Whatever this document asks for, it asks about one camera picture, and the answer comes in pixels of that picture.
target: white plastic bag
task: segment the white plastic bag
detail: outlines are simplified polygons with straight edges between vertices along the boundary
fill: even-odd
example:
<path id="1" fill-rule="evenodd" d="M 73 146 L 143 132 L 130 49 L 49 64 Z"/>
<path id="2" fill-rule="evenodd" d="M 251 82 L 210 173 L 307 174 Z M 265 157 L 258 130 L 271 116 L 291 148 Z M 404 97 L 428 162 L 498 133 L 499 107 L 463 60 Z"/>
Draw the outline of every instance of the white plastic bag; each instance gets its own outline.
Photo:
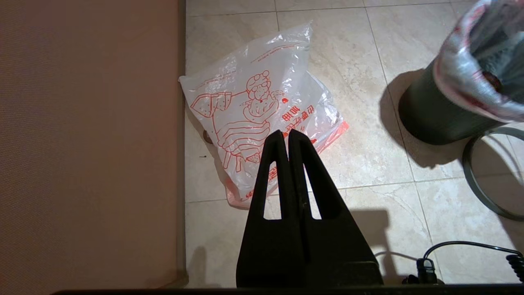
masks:
<path id="1" fill-rule="evenodd" d="M 248 208 L 266 137 L 306 134 L 321 152 L 348 125 L 327 88 L 307 72 L 311 26 L 251 41 L 192 77 L 180 77 L 191 111 L 217 147 L 231 182 L 227 200 Z M 277 186 L 276 167 L 268 192 Z"/>
<path id="2" fill-rule="evenodd" d="M 435 60 L 439 90 L 485 117 L 524 121 L 523 30 L 524 0 L 478 1 L 458 21 Z M 486 77 L 498 78 L 501 90 Z"/>

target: small brown object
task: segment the small brown object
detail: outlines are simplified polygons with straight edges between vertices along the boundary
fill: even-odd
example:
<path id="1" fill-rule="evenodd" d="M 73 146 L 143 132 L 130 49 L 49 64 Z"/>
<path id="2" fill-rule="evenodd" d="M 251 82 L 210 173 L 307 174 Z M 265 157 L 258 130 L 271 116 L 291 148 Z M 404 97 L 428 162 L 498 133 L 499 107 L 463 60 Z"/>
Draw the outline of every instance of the small brown object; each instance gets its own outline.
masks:
<path id="1" fill-rule="evenodd" d="M 488 82 L 493 86 L 493 88 L 495 88 L 495 91 L 500 92 L 502 90 L 502 83 L 497 78 L 497 76 L 488 71 L 484 71 L 482 74 L 484 75 L 484 78 L 486 78 L 486 80 L 488 80 Z"/>
<path id="2" fill-rule="evenodd" d="M 213 144 L 213 141 L 211 140 L 211 137 L 209 137 L 209 134 L 207 131 L 204 130 L 204 132 L 202 132 L 202 136 L 204 137 L 204 140 L 209 143 L 209 144 Z"/>

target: cable connector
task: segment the cable connector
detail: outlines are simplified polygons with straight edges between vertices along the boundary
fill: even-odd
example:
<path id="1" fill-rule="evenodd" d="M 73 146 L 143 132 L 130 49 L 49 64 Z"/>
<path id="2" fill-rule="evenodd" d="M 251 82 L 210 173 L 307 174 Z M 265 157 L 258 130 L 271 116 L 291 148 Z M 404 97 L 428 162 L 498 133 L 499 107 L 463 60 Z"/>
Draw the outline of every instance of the cable connector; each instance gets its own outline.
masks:
<path id="1" fill-rule="evenodd" d="M 417 259 L 417 270 L 421 284 L 437 284 L 435 264 L 429 258 Z"/>

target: cartoon chef drawing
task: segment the cartoon chef drawing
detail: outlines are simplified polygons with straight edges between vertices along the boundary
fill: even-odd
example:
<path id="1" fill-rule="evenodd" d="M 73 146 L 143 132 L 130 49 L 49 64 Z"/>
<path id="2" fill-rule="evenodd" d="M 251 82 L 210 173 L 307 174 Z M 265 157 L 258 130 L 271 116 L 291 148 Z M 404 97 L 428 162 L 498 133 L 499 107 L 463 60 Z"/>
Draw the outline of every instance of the cartoon chef drawing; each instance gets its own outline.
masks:
<path id="1" fill-rule="evenodd" d="M 229 167 L 233 157 L 236 172 L 242 170 L 242 161 L 260 162 L 264 140 L 271 131 L 268 119 L 278 110 L 279 100 L 284 97 L 284 92 L 271 92 L 270 87 L 269 71 L 265 70 L 250 77 L 242 92 L 204 93 L 191 104 L 194 111 L 213 120 L 214 130 L 210 137 L 217 143 L 224 169 Z M 242 107 L 245 120 L 232 122 Z"/>

